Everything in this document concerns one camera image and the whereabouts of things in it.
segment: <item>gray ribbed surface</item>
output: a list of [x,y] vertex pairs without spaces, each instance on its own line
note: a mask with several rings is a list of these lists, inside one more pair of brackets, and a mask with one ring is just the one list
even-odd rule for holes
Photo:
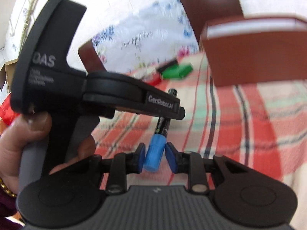
[[[26,226],[24,230],[42,230]],[[89,220],[67,230],[247,230],[220,216],[205,196],[182,186],[131,186],[110,196]],[[291,230],[289,226],[271,230]]]

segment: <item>maroon sleeve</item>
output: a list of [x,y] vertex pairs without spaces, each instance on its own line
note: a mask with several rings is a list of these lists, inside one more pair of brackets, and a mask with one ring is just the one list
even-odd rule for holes
[[21,225],[14,223],[5,217],[16,214],[15,207],[16,199],[7,195],[0,188],[0,229],[1,230],[17,230],[21,228]]

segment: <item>blue marker cap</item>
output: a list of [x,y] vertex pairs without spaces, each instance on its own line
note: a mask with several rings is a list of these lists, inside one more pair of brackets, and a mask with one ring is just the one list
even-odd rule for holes
[[156,172],[159,169],[160,161],[166,144],[166,137],[161,134],[154,134],[151,137],[148,151],[145,157],[144,169]]

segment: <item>metal screw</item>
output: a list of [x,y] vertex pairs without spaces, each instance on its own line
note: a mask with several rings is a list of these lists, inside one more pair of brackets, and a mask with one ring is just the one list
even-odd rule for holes
[[123,191],[122,187],[117,184],[110,185],[108,188],[108,192],[112,194],[121,193],[122,191]]
[[195,193],[204,193],[208,190],[208,187],[204,184],[195,184],[192,186],[192,191]]

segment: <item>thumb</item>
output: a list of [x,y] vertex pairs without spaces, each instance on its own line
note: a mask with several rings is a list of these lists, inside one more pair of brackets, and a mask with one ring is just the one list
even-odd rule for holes
[[40,140],[51,129],[51,116],[47,112],[19,115],[0,138],[0,150],[19,152],[30,142]]

